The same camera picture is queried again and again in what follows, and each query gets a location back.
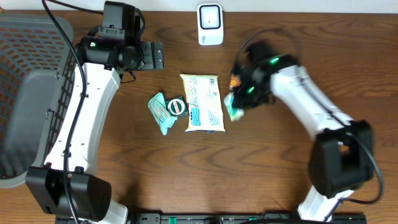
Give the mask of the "small white teal box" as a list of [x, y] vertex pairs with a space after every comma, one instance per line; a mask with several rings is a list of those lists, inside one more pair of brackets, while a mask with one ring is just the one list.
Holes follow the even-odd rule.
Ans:
[[244, 116], [243, 109], [232, 107], [233, 100], [234, 100], [234, 96], [233, 96], [232, 92], [228, 93], [224, 98], [224, 105], [227, 109], [229, 118], [232, 122], [238, 121], [239, 119], [241, 119]]

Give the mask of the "large white snack bag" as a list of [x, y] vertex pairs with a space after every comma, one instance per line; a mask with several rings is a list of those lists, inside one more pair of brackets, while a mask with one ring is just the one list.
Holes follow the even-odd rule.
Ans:
[[217, 75], [180, 74], [188, 105], [186, 133], [225, 132]]

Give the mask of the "teal wet wipes packet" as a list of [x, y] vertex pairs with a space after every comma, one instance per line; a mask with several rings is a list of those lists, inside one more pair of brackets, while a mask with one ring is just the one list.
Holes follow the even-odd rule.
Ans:
[[171, 115], [167, 110], [165, 99], [162, 93], [156, 94], [148, 102], [148, 108], [153, 114], [155, 121], [160, 127], [162, 134], [165, 136], [169, 128], [171, 128], [176, 120], [176, 116]]

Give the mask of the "dark green round-label packet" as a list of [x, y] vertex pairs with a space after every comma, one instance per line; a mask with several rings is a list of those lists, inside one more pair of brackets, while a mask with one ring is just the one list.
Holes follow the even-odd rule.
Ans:
[[177, 117], [188, 116], [188, 106], [183, 98], [179, 96], [165, 102], [167, 111]]

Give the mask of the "orange Kleenex tissue pack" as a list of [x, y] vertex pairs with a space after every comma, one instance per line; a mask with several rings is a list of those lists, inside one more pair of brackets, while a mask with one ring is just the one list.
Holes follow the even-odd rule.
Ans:
[[232, 75], [231, 81], [229, 83], [229, 89], [233, 90], [234, 88], [241, 86], [241, 79], [239, 75]]

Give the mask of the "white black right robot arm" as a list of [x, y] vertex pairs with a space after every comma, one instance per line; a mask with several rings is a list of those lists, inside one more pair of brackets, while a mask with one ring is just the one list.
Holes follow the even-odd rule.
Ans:
[[252, 56], [235, 61], [230, 89], [233, 108], [249, 109], [282, 101], [313, 139], [308, 174], [312, 186], [298, 206], [301, 220], [330, 222], [341, 202], [374, 177], [373, 131], [355, 121], [316, 86], [307, 69], [291, 55]]

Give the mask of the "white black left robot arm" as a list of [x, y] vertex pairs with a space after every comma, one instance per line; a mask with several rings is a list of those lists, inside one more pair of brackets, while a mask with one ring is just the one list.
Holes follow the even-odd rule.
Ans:
[[60, 133], [43, 165], [25, 183], [44, 213], [59, 223], [126, 223], [128, 209], [96, 176], [98, 145], [111, 101], [125, 72], [164, 68], [159, 41], [86, 36], [77, 47], [74, 87]]

